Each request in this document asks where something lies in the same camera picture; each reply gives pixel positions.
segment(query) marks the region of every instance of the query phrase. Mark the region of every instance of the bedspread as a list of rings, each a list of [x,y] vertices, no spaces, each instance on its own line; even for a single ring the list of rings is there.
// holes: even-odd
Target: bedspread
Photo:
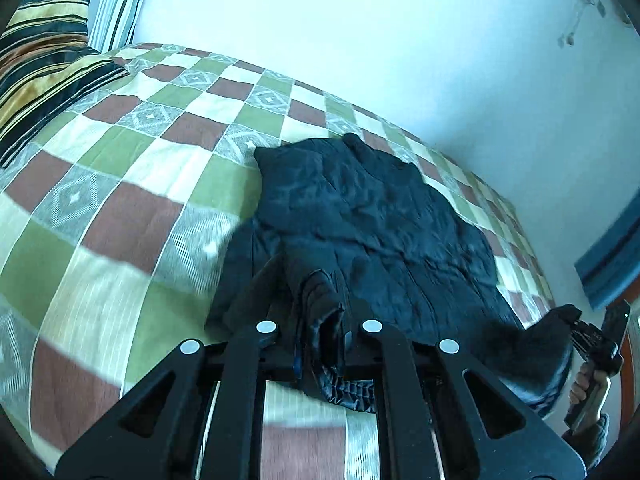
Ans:
[[[524,326],[552,306],[513,207],[409,132],[232,57],[172,44],[111,57],[130,75],[58,115],[0,173],[0,400],[50,467],[181,340],[213,342],[204,321],[226,244],[260,196],[257,146],[354,132],[414,163],[482,229]],[[373,415],[270,383],[265,422],[266,468],[288,446],[317,450],[324,432],[338,476],[374,478]]]

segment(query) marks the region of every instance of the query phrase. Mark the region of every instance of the human hand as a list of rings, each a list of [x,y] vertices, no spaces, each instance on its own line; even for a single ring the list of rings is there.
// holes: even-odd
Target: human hand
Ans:
[[[587,398],[587,389],[591,378],[596,381],[596,389],[591,394],[591,405],[587,408],[587,412],[584,413],[578,432],[591,427],[600,420],[600,412],[611,387],[611,380],[606,372],[602,370],[593,371],[593,365],[583,363],[580,371],[575,375],[574,384],[571,385],[571,390],[569,391],[569,402],[571,404],[578,404]]]

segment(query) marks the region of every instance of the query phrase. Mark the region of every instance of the bed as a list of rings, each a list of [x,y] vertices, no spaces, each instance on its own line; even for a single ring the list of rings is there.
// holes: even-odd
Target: bed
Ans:
[[[411,133],[223,54],[143,43],[108,56],[129,75],[0,171],[0,400],[51,470],[180,341],[215,342],[204,321],[226,244],[260,197],[257,146],[354,132],[415,164],[482,229],[523,325],[554,306],[513,206]],[[266,399],[264,478],[377,477],[375,415],[274,383]]]

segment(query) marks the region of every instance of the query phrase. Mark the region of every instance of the white wall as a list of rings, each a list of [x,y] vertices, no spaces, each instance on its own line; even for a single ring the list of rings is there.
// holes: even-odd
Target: white wall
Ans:
[[[573,264],[640,185],[640,39],[603,1],[564,48],[577,0],[146,0],[136,40],[266,66],[421,136],[513,201],[558,303],[588,310]],[[619,404],[616,383],[612,436]]]

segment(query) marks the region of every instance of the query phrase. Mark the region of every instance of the blue fabric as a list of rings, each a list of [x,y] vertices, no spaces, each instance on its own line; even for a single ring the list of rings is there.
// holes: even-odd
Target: blue fabric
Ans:
[[[640,276],[640,191],[575,270],[594,309],[611,304]]]

